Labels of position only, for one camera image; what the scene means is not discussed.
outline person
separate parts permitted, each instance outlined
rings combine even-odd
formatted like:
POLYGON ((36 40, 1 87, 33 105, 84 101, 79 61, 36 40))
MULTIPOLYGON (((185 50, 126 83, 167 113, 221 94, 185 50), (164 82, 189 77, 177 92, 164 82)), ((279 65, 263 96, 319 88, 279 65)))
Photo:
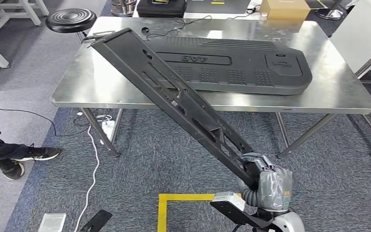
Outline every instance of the person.
POLYGON ((60 149, 33 147, 24 144, 7 144, 0 139, 0 169, 11 180, 19 179, 25 172, 20 162, 27 160, 49 160, 59 155, 60 149))

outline white power strip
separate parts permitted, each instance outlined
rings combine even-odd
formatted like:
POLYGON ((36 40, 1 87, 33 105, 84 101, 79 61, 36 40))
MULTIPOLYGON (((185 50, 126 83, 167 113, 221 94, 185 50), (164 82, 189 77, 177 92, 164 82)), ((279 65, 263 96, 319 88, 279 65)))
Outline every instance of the white power strip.
POLYGON ((112 139, 112 132, 113 132, 115 123, 116 122, 113 120, 101 122, 101 128, 103 129, 104 133, 107 135, 107 138, 109 138, 109 140, 112 139))

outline black case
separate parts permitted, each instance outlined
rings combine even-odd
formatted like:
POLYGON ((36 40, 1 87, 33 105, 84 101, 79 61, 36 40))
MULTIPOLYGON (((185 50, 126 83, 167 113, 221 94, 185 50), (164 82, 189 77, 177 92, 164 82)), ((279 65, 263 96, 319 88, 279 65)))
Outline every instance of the black case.
POLYGON ((186 0, 169 0, 167 4, 155 4, 152 3, 152 0, 140 0, 137 12, 139 17, 182 18, 186 8, 186 0))
POLYGON ((312 81, 304 54, 282 43, 169 36, 146 43, 198 90, 294 95, 312 81))

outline gray protective cover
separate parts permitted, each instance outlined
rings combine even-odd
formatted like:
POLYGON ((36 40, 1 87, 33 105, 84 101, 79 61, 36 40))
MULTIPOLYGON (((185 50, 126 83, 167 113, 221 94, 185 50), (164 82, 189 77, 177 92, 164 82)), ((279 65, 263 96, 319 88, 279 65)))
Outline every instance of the gray protective cover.
POLYGON ((258 207, 267 210, 287 210, 291 201, 292 172, 285 168, 261 172, 259 175, 258 207))
POLYGON ((304 54, 282 43, 157 37, 147 44, 197 90, 294 95, 312 81, 304 54))

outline white cable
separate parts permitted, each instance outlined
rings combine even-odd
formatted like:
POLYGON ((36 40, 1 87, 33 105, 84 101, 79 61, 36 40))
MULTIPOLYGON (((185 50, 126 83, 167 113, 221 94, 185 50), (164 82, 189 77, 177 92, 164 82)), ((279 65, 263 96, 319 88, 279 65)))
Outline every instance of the white cable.
POLYGON ((99 165, 100 165, 100 160, 99 160, 99 156, 97 154, 97 147, 96 147, 96 144, 95 144, 95 140, 93 139, 93 136, 90 134, 90 129, 91 128, 92 128, 92 126, 89 126, 89 129, 87 130, 87 134, 90 136, 90 139, 92 140, 93 148, 95 149, 95 156, 96 156, 96 160, 97 160, 97 165, 96 165, 95 170, 93 171, 93 184, 92 184, 92 186, 90 186, 89 190, 86 193, 86 205, 83 208, 79 218, 77 219, 76 229, 74 229, 74 232, 77 232, 77 230, 79 229, 80 219, 82 219, 83 213, 86 211, 87 205, 89 204, 89 193, 96 184, 96 171, 97 171, 97 169, 99 168, 99 165))
POLYGON ((110 115, 99 115, 99 116, 96 116, 96 118, 105 118, 104 120, 97 120, 98 122, 103 122, 103 121, 110 121, 112 120, 112 116, 110 115))

